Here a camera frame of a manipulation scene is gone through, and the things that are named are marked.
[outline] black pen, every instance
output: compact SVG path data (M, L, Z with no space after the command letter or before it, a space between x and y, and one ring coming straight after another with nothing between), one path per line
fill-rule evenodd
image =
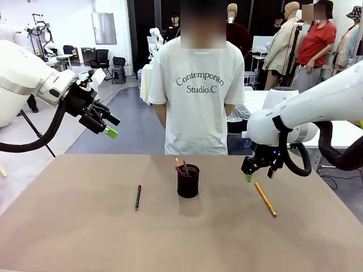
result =
M138 211L138 204L140 203L141 188L142 188L142 185L139 184L138 187L137 187L137 197L136 197L136 203L135 203L135 210L136 211Z

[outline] pen holder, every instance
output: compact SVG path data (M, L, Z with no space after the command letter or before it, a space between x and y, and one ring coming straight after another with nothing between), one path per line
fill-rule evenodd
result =
M184 198L193 198L198 195L199 168L192 164L187 164L189 177L178 173L178 195Z

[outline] orange pencil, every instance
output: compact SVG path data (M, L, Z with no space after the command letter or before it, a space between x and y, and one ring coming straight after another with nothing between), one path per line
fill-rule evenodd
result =
M175 160L176 160L177 165L180 166L180 162L177 157L175 157Z
M268 208L270 209L270 212L272 213L273 217L276 217L276 213L275 213L275 210L273 209L273 207L271 206L269 200L267 199L266 195L262 192L262 189L260 187L260 185L258 185L258 183L255 183L256 187L257 187L257 190L260 192L261 196L263 197L263 199L265 200Z

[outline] gray plastic stool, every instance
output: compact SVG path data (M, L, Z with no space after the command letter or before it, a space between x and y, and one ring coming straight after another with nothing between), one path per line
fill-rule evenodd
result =
M125 69L123 67L112 68L112 84L124 84L125 81Z

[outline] mannequin hand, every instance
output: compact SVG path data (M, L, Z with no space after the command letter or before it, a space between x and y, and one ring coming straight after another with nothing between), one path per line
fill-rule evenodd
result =
M314 69L315 61L311 59L306 65L306 72L309 74Z

